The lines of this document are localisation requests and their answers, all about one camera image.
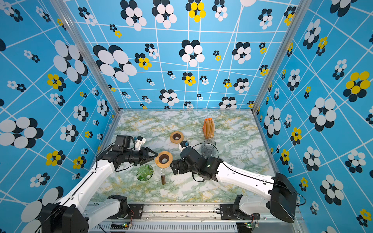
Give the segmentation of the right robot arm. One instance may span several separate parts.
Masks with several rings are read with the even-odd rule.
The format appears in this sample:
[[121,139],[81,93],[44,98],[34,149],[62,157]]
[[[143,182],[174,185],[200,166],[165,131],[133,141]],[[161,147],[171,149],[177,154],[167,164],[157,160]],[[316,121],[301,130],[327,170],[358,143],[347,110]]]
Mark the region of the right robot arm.
[[191,146],[183,147],[180,156],[171,163],[174,174],[190,172],[204,181],[233,184],[259,196],[252,201],[238,195],[232,207],[237,218],[246,219],[249,215],[269,211],[281,221],[294,223],[298,193],[285,175],[261,175],[242,170],[219,158],[204,157]]

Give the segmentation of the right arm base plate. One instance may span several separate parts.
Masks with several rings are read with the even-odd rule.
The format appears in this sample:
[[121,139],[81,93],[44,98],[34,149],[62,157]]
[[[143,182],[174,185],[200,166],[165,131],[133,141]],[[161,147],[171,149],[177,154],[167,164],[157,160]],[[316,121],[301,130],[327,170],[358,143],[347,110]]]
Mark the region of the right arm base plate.
[[216,209],[216,212],[220,215],[222,220],[260,220],[260,214],[246,214],[243,211],[239,210],[238,207],[233,204],[220,204],[219,208]]

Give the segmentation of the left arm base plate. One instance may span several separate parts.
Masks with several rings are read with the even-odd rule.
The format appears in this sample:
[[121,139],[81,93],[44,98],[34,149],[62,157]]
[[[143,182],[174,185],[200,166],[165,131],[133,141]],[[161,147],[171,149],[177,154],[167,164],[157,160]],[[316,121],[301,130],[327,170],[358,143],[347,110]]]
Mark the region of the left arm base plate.
[[126,214],[117,214],[114,219],[140,220],[142,218],[144,204],[128,204]]

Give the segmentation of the orange coffee filter pack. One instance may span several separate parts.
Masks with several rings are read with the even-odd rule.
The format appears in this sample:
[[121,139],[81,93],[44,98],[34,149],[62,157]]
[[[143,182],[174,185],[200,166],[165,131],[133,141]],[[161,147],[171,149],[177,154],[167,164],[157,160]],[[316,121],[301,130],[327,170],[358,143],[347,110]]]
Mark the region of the orange coffee filter pack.
[[203,125],[205,139],[213,138],[215,133],[215,123],[212,118],[206,118]]

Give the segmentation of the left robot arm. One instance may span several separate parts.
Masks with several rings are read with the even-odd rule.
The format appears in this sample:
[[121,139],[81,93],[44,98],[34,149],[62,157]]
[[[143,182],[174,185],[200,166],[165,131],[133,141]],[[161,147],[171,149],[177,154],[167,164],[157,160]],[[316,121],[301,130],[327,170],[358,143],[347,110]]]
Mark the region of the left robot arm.
[[108,217],[127,216],[130,212],[127,198],[111,195],[102,204],[86,207],[102,185],[122,164],[142,166],[158,154],[144,147],[146,139],[118,135],[114,143],[98,154],[87,175],[57,203],[48,204],[40,212],[42,222],[36,233],[87,233]]

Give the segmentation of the green glass dripper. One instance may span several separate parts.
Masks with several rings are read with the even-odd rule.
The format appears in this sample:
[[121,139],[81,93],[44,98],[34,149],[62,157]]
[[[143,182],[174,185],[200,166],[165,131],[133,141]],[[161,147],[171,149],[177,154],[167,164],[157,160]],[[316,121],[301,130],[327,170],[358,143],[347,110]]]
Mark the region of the green glass dripper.
[[150,180],[153,176],[154,169],[151,165],[142,165],[136,173],[136,177],[141,182]]

